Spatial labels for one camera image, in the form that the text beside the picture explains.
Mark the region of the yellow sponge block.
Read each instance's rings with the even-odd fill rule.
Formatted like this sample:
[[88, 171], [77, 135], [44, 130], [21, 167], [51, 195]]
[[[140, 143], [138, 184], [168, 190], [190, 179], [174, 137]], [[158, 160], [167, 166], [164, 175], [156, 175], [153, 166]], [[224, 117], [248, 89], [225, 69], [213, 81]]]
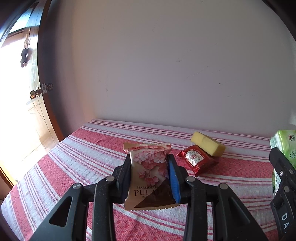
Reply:
[[193, 133], [191, 142], [204, 150], [208, 155], [213, 157], [222, 156], [226, 149], [223, 144], [200, 132]]

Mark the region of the dark wooden door frame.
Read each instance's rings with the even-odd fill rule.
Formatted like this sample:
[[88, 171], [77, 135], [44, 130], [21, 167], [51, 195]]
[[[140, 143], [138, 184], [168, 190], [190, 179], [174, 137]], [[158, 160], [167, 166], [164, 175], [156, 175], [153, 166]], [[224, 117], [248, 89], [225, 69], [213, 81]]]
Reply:
[[[39, 81], [41, 84], [54, 87], [56, 81], [55, 67], [55, 44], [54, 44], [54, 24], [53, 16], [57, 12], [57, 2], [45, 1], [41, 22], [39, 25], [37, 62]], [[44, 103], [49, 120], [59, 141], [64, 139], [64, 135], [57, 120], [57, 95], [51, 91], [44, 94]]]

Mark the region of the pink floral marshmallow packet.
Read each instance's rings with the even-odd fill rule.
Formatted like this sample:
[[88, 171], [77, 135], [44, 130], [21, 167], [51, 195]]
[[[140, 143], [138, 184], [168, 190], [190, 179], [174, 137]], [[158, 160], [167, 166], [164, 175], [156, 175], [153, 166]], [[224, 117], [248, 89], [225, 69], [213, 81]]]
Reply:
[[170, 144], [124, 143], [129, 154], [131, 180], [126, 210], [158, 210], [178, 206], [171, 192], [168, 154]]

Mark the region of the red white striped bedspread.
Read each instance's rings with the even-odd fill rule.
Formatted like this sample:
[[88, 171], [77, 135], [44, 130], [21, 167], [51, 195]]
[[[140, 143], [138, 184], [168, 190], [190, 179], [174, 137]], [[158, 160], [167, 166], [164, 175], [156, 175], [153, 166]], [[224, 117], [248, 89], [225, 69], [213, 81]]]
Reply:
[[91, 120], [1, 204], [1, 240], [295, 240], [295, 167], [268, 138]]

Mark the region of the red snack packet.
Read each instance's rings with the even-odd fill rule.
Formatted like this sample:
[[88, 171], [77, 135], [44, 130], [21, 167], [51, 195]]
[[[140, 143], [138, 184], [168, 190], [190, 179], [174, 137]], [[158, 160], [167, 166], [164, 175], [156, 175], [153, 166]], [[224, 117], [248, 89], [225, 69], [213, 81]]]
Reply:
[[218, 161], [208, 155], [197, 145], [189, 146], [177, 154], [189, 165], [196, 176], [205, 173], [210, 168], [216, 166]]

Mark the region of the hanging door ornament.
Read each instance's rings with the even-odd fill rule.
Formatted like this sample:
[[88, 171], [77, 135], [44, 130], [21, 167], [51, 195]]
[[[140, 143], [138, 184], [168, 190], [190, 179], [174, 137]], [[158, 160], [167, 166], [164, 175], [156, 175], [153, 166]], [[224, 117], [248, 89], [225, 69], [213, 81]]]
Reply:
[[29, 36], [29, 34], [27, 34], [25, 37], [25, 41], [24, 41], [24, 47], [21, 52], [21, 67], [22, 68], [27, 66], [27, 64], [32, 56], [33, 49], [30, 48], [29, 45], [30, 45], [30, 36]]

